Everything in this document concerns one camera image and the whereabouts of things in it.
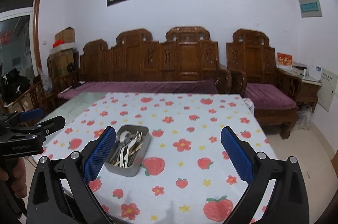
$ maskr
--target human hand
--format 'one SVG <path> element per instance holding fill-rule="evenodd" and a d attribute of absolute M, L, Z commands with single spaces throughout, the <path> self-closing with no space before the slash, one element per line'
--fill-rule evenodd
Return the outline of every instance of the human hand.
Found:
<path fill-rule="evenodd" d="M 12 183 L 12 189 L 17 198 L 24 198 L 27 196 L 27 186 L 26 186 L 26 166 L 23 158 L 19 158 L 18 163 L 13 168 L 13 176 L 15 181 Z M 8 174 L 0 168 L 0 179 L 7 181 Z"/>

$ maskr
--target strawberry print tablecloth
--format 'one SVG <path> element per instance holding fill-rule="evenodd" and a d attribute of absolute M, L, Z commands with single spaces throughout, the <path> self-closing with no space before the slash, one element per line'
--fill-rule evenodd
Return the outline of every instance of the strawberry print tablecloth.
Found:
<path fill-rule="evenodd" d="M 107 93 L 67 124 L 43 155 L 65 158 L 106 126 L 118 131 L 125 124 L 147 126 L 152 134 L 140 171 L 123 177 L 103 167 L 89 186 L 108 214 L 130 223 L 208 224 L 227 218 L 247 183 L 221 145 L 224 126 L 276 158 L 240 96 L 151 93 Z M 272 190 L 270 183 L 252 222 L 262 217 Z"/>

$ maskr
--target blue gripper pad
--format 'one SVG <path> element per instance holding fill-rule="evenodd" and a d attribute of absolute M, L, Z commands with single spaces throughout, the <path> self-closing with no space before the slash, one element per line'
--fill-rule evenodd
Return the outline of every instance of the blue gripper pad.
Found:
<path fill-rule="evenodd" d="M 253 165 L 245 151 L 242 149 L 238 137 L 234 132 L 231 132 L 227 127 L 224 127 L 221 132 L 221 143 L 240 179 L 250 184 L 254 180 Z"/>
<path fill-rule="evenodd" d="M 43 116 L 43 110 L 41 108 L 33 109 L 30 111 L 24 111 L 20 114 L 20 122 L 28 122 L 34 119 L 38 119 Z"/>
<path fill-rule="evenodd" d="M 111 149 L 115 145 L 116 132 L 114 128 L 107 127 L 96 140 L 98 143 L 93 152 L 84 163 L 83 180 L 86 185 L 97 178 Z"/>

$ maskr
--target floor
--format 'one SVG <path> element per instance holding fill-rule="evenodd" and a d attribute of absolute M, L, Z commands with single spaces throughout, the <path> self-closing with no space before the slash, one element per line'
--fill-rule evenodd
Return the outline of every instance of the floor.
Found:
<path fill-rule="evenodd" d="M 331 161 L 316 135 L 317 128 L 298 130 L 282 140 L 278 127 L 263 128 L 277 159 L 286 160 L 295 156 L 304 175 L 309 199 L 310 224 L 314 224 L 330 203 L 338 188 L 338 178 Z M 35 168 L 26 161 L 27 186 L 33 178 Z"/>

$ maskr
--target metal container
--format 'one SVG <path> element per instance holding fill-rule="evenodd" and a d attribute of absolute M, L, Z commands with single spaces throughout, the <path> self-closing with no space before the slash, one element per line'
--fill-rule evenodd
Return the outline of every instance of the metal container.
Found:
<path fill-rule="evenodd" d="M 127 168 L 121 168 L 120 166 L 115 166 L 113 164 L 110 164 L 109 161 L 111 157 L 113 156 L 113 153 L 116 151 L 116 149 L 119 148 L 119 138 L 120 134 L 124 131 L 130 131 L 131 136 L 135 137 L 136 132 L 141 131 L 142 132 L 142 138 L 140 143 L 142 143 L 141 148 L 136 153 L 136 156 L 134 158 L 134 161 L 132 162 L 132 165 Z M 127 177 L 133 177 L 137 175 L 139 172 L 139 169 L 141 167 L 142 161 L 144 159 L 144 156 L 147 152 L 149 143 L 151 140 L 151 135 L 149 133 L 149 129 L 144 126 L 136 126 L 136 125 L 124 125 L 122 126 L 119 131 L 116 133 L 116 143 L 113 146 L 112 150 L 110 151 L 106 161 L 104 162 L 104 166 L 107 168 L 108 171 L 112 173 L 117 173 L 119 175 L 127 176 Z"/>

